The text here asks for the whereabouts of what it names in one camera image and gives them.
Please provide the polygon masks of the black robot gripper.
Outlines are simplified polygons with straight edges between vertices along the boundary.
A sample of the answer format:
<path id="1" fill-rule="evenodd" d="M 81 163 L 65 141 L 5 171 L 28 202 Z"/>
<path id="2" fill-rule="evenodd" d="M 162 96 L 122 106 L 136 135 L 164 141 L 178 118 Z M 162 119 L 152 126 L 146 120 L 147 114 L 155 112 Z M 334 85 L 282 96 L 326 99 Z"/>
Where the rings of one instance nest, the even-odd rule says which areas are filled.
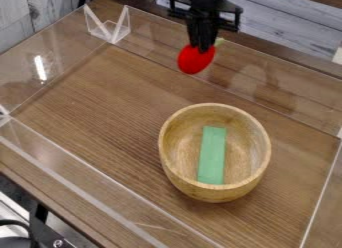
<path id="1" fill-rule="evenodd" d="M 219 29 L 239 31 L 243 8 L 228 0 L 168 0 L 168 3 L 168 15 L 186 20 L 190 45 L 203 52 L 215 44 Z M 207 18 L 202 21 L 195 14 Z"/>

